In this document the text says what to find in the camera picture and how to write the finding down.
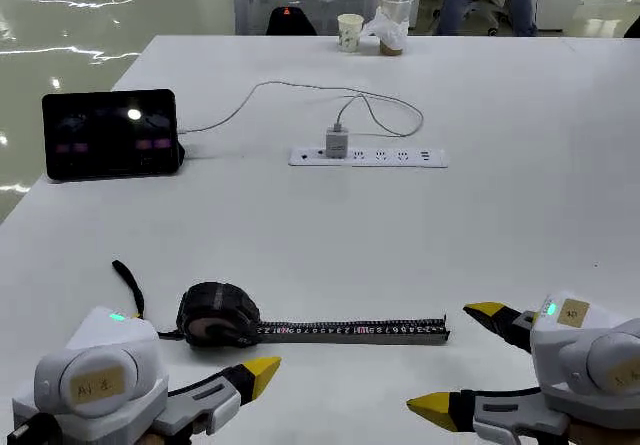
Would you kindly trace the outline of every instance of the glossy floor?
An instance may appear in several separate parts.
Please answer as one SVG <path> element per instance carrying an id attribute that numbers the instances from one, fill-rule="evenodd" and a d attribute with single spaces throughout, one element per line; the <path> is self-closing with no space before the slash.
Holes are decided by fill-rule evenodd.
<path id="1" fill-rule="evenodd" d="M 110 89 L 157 34 L 230 33 L 232 3 L 0 0 L 0 221 L 43 171 L 43 95 Z M 429 33 L 437 6 L 422 1 L 415 33 Z M 639 0 L 583 0 L 566 33 L 621 36 L 638 15 Z M 465 24 L 485 31 L 482 19 Z"/>

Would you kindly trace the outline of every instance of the charger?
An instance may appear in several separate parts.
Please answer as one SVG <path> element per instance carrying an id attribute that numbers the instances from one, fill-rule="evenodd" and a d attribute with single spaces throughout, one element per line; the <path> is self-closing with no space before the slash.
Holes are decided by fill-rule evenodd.
<path id="1" fill-rule="evenodd" d="M 327 130 L 325 156 L 327 158 L 347 158 L 349 151 L 349 130 L 336 122 Z"/>

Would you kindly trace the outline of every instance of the power outlet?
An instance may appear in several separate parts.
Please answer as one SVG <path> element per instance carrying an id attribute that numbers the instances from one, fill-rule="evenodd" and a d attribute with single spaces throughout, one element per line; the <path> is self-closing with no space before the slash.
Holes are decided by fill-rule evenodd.
<path id="1" fill-rule="evenodd" d="M 289 165 L 346 167 L 420 167 L 447 168 L 444 150 L 424 148 L 350 148 L 346 158 L 327 158 L 319 147 L 294 148 Z"/>

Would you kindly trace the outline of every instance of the charging cable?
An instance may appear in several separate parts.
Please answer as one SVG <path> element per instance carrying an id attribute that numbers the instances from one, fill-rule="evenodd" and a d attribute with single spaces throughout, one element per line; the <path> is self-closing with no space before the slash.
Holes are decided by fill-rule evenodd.
<path id="1" fill-rule="evenodd" d="M 412 105 L 411 103 L 406 102 L 406 101 L 404 101 L 404 100 L 402 100 L 400 98 L 392 97 L 392 96 L 389 96 L 389 95 L 383 95 L 383 94 L 380 94 L 380 93 L 367 92 L 365 90 L 359 90 L 357 88 L 351 88 L 351 87 L 326 87 L 326 86 L 321 86 L 321 85 L 309 85 L 309 84 L 303 84 L 303 83 L 286 82 L 286 81 L 283 81 L 283 80 L 269 80 L 267 82 L 261 82 L 261 83 L 258 83 L 257 85 L 255 85 L 251 89 L 249 94 L 246 96 L 246 98 L 242 101 L 242 103 L 240 103 L 240 106 L 238 108 L 236 108 L 231 113 L 231 115 L 229 115 L 224 120 L 221 120 L 221 121 L 219 121 L 217 123 L 214 123 L 214 124 L 211 124 L 211 125 L 207 125 L 207 126 L 204 126 L 204 127 L 200 127 L 200 128 L 194 128 L 194 129 L 190 129 L 190 130 L 182 130 L 182 131 L 179 132 L 179 134 L 180 135 L 186 135 L 186 134 L 189 134 L 189 133 L 206 132 L 208 130 L 213 130 L 214 128 L 218 128 L 218 127 L 226 124 L 227 122 L 231 121 L 238 113 L 240 113 L 240 111 L 249 102 L 249 100 L 251 99 L 253 94 L 259 88 L 264 87 L 266 85 L 284 85 L 284 86 L 287 86 L 287 87 L 295 87 L 295 88 L 308 88 L 308 89 L 313 89 L 313 90 L 325 90 L 325 91 L 326 90 L 330 90 L 330 91 L 346 91 L 346 92 L 355 93 L 356 94 L 355 96 L 349 95 L 349 96 L 345 97 L 345 98 L 350 98 L 350 100 L 349 100 L 349 102 L 347 102 L 347 104 L 344 107 L 342 107 L 342 110 L 340 110 L 340 113 L 338 114 L 338 119 L 336 120 L 336 123 L 334 124 L 333 127 L 331 127 L 331 130 L 334 131 L 335 133 L 341 133 L 341 131 L 344 130 L 344 128 L 342 127 L 342 123 L 340 121 L 341 118 L 342 118 L 342 114 L 357 99 L 362 99 L 365 102 L 365 104 L 367 106 L 367 109 L 369 110 L 369 114 L 371 115 L 371 118 L 373 119 L 375 124 L 378 125 L 380 128 L 382 128 L 386 132 L 384 134 L 376 134 L 376 136 L 386 137 L 386 138 L 411 137 L 412 135 L 415 135 L 416 133 L 418 133 L 422 129 L 422 127 L 424 126 L 424 114 L 422 113 L 422 111 L 420 111 L 420 109 L 418 109 L 416 106 Z M 373 111 L 373 107 L 371 106 L 371 100 L 380 100 L 380 101 L 393 103 L 393 104 L 402 106 L 404 108 L 407 108 L 407 109 L 411 110 L 412 112 L 414 112 L 417 115 L 418 123 L 408 133 L 397 132 L 397 131 L 393 130 L 392 128 L 384 125 L 376 117 L 376 114 Z"/>

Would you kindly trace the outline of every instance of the tablet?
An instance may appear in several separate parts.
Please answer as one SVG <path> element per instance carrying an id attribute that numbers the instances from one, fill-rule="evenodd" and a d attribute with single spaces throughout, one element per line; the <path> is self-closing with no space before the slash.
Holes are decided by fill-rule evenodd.
<path id="1" fill-rule="evenodd" d="M 53 180 L 171 174 L 184 157 L 171 90 L 46 95 L 42 117 Z"/>

